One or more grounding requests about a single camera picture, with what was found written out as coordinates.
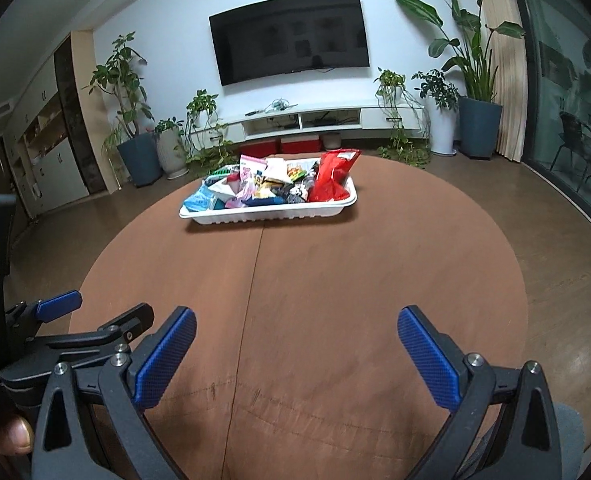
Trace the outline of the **person's left hand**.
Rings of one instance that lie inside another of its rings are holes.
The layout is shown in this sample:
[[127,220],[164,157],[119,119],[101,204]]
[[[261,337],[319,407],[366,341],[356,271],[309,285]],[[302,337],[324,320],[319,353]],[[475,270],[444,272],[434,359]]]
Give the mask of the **person's left hand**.
[[34,430],[28,421],[16,416],[0,426],[0,455],[24,456],[33,452]]

